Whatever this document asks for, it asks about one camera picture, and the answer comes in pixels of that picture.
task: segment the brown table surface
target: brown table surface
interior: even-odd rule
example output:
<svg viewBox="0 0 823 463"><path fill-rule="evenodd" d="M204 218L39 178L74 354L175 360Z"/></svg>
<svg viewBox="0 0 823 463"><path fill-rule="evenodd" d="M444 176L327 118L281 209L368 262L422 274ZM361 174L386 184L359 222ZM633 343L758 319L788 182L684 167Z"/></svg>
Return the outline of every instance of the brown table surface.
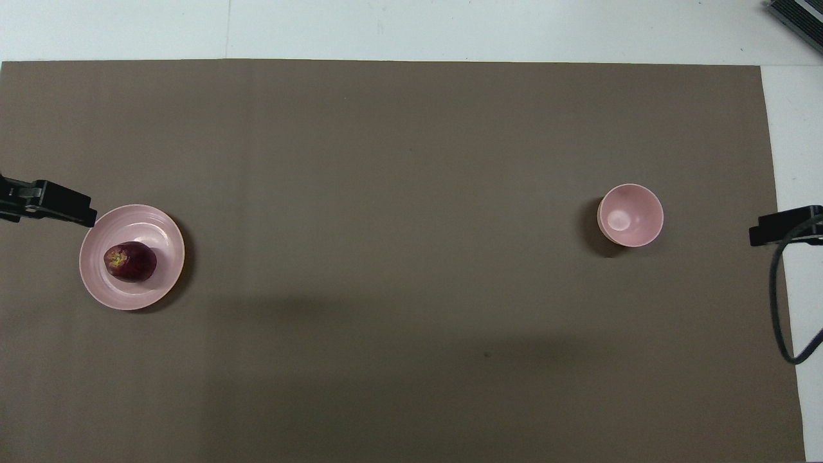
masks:
<svg viewBox="0 0 823 463"><path fill-rule="evenodd" d="M786 461L753 67L5 63L0 170L145 203L175 290L97 303L86 232L0 223L4 461ZM636 182L663 234L595 223Z"/></svg>

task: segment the plate rim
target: plate rim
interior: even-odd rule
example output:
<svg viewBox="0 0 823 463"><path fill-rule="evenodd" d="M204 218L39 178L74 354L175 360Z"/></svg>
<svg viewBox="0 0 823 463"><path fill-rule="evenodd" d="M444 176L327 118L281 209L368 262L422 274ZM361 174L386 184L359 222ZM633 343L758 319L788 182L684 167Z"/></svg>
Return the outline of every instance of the plate rim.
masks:
<svg viewBox="0 0 823 463"><path fill-rule="evenodd" d="M105 302L101 301L101 300L97 297L97 295L95 295L95 294L94 294L94 293L93 293L93 292L89 289L89 284L86 282L86 279L85 279L85 278L83 278L83 249L84 249L84 248L85 248L85 246L86 246L86 242L87 242L87 241L88 241L88 239L89 239L89 235L92 233L92 231L94 231L94 227L90 228L90 229L89 229L89 231L87 231L87 232L86 232L86 236L84 236L84 237L83 237L83 242L80 244L80 252L78 253L78 256L77 256L77 265L78 265L78 273L80 274L80 280L83 282L83 286L86 288L86 291L87 291L87 292L88 292L88 293L89 293L89 294L90 294L90 295L91 295L91 296L92 296L92 297L93 297L96 301L98 301L98 302L99 302L100 304L102 304L103 306L107 306L108 308L112 308L112 309L115 309L115 310L118 310L118 311L136 311L136 310L144 309L144 308L146 308L146 307L148 307L148 306L150 306L150 305L152 305L152 304L157 303L160 299L162 299L163 297L165 297L165 296L166 296L166 295L167 295L167 294L171 291L171 288L173 288L173 287L175 286L175 284L177 284L178 280L180 279L180 274L182 274L182 273L183 273L183 267L186 265L186 242L185 242L185 239L183 238L183 233L180 231L180 227L177 225L177 222L175 222L175 221L174 221L174 219L173 219L173 218L172 218L169 214L165 213L164 211L162 211L162 210L160 210L160 209L158 209L158 208L156 208L156 207L154 207L154 206L150 206L150 205L148 205L148 204L139 204L139 203L124 204L124 205L122 205L122 206L118 206L117 208L111 209L111 210L110 210L110 211L108 211L107 213L105 213L105 214L103 214L102 216L100 216L100 218L98 218L98 219L97 219L97 221L95 221L95 227L97 226L97 224L98 224L98 223L100 223L100 221L104 220L104 219L105 219L107 216L109 216L110 214L115 213L115 212L119 211L120 209L125 209L125 208L146 208L146 209L148 209L148 212L159 213L159 214L161 214L163 217L167 218L167 219L168 219L168 221L169 221L169 223L172 225L172 227L174 227L174 230L170 230L170 232L175 233L175 234L176 234L176 236L178 236L178 237L179 237L179 239L180 239L180 244L181 244L181 248L180 248L180 262L181 262L181 265L180 265L180 269L179 269L179 271L178 271L178 272L177 272L177 274L174 276L174 281L172 282L172 284L171 284L171 285L169 285L169 287L168 287L168 288L166 288L164 291L162 291L162 292L158 292L158 293L159 293L159 296L158 296L158 298L157 298L156 300L154 300L154 301L152 301L152 302L149 302L149 303L147 303L147 304L145 304L145 305L138 306L138 307L134 307L134 308L132 308L132 307L116 307L116 306L111 306L110 304L107 304L107 303L105 303Z"/></svg>

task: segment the plate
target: plate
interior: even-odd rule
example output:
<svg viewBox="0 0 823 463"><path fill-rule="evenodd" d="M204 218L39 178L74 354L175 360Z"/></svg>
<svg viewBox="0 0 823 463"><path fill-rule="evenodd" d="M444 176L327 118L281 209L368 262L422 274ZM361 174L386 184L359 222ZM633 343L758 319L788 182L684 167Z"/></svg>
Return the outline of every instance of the plate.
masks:
<svg viewBox="0 0 823 463"><path fill-rule="evenodd" d="M125 241L140 241L157 256L154 274L140 283L126 283L109 274L103 254ZM166 213L129 204L108 211L86 233L80 247L80 278L99 303L133 311L159 301L177 283L183 270L185 246L177 224Z"/></svg>

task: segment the bowl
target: bowl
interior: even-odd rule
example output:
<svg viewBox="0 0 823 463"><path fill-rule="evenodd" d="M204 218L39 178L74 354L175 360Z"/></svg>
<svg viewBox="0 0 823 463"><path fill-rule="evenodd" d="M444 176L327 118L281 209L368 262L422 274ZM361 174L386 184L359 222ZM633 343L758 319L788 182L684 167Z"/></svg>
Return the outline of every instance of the bowl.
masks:
<svg viewBox="0 0 823 463"><path fill-rule="evenodd" d="M597 207L606 238L628 247L646 246L663 229L663 206L652 190L634 183L612 188Z"/></svg>
<svg viewBox="0 0 823 463"><path fill-rule="evenodd" d="M157 256L151 278L126 283L109 274L103 254L125 241L140 241ZM129 204L108 211L97 219L80 246L80 278L99 303L120 311L133 311L159 301L177 283L185 261L183 234L166 213Z"/></svg>

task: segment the red apple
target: red apple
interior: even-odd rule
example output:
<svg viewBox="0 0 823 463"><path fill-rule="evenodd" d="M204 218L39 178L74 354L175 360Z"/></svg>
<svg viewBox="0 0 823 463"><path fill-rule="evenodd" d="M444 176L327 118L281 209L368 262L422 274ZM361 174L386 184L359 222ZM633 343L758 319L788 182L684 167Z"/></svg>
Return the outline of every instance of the red apple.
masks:
<svg viewBox="0 0 823 463"><path fill-rule="evenodd" d="M148 280L157 266L154 251L138 241L110 247L103 255L103 261L111 276L129 283Z"/></svg>

